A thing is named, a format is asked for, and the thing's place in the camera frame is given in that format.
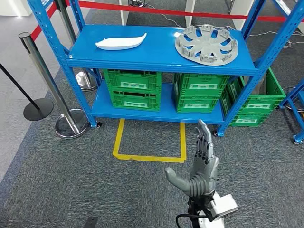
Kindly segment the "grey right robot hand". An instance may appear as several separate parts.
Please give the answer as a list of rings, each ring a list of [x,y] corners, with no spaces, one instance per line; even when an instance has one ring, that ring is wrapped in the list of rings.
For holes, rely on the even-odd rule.
[[[210,131],[201,119],[198,121],[196,151],[189,178],[184,179],[172,168],[165,168],[167,179],[173,186],[189,197],[211,194],[217,181],[219,158],[213,154],[213,143]]]

